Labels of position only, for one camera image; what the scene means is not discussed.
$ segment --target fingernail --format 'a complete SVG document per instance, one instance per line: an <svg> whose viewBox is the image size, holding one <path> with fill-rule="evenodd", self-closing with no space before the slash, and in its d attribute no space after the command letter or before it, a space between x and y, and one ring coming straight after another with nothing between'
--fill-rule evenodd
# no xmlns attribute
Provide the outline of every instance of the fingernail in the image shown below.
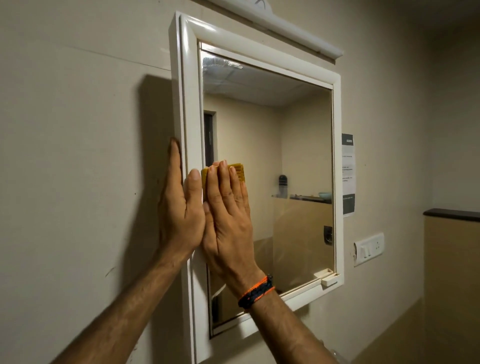
<svg viewBox="0 0 480 364"><path fill-rule="evenodd" d="M200 172L199 172L197 169L192 169L192 170L190 171L190 175L192 176L192 179L193 179L194 181L197 181L197 180L200 179Z"/></svg>

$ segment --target mirror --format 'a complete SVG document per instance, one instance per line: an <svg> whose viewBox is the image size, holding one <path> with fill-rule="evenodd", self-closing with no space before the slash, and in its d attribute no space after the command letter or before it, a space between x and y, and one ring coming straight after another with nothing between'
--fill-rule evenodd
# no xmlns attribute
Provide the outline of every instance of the mirror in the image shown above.
<svg viewBox="0 0 480 364"><path fill-rule="evenodd" d="M332 91L201 51L205 164L242 163L255 259L280 295L335 271ZM243 314L209 274L215 330Z"/></svg>

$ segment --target fingers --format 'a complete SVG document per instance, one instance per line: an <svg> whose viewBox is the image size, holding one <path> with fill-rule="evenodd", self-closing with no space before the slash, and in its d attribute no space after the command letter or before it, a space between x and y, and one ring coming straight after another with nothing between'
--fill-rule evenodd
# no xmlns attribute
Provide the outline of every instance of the fingers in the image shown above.
<svg viewBox="0 0 480 364"><path fill-rule="evenodd" d="M191 170L185 183L185 199L187 200L187 212L200 209L202 206L202 177L198 170Z"/></svg>
<svg viewBox="0 0 480 364"><path fill-rule="evenodd" d="M165 181L165 192L176 196L183 196L180 147L178 140L175 138L170 139L170 145L168 147L168 171Z"/></svg>
<svg viewBox="0 0 480 364"><path fill-rule="evenodd" d="M230 186L230 173L228 171L227 161L220 162L218 167L218 175L220 176L220 194L222 195L223 203L230 215L238 212L237 204L233 197L232 188Z"/></svg>
<svg viewBox="0 0 480 364"><path fill-rule="evenodd" d="M212 209L215 219L221 220L228 215L227 209L223 203L222 195L220 194L220 189L218 187L218 176L215 166L210 166L208 168L207 197L209 207Z"/></svg>
<svg viewBox="0 0 480 364"><path fill-rule="evenodd" d="M202 238L202 247L207 257L210 257L212 255L218 254L218 246L216 243L215 226L213 222L212 212L210 211L210 206L206 201L204 202L204 212L205 212L205 230L204 230L204 237Z"/></svg>
<svg viewBox="0 0 480 364"><path fill-rule="evenodd" d="M235 169L235 167L230 167L228 171L230 173L230 186L232 188L233 198L235 199L235 203L237 204L237 207L241 211L245 211L245 207L243 205L243 196L242 196L241 187L240 187L240 180L237 175L237 170Z"/></svg>
<svg viewBox="0 0 480 364"><path fill-rule="evenodd" d="M247 213L248 217L250 217L250 204L248 203L248 192L247 192L247 185L245 181L240 183L241 195L243 198L243 205L245 206L245 212Z"/></svg>

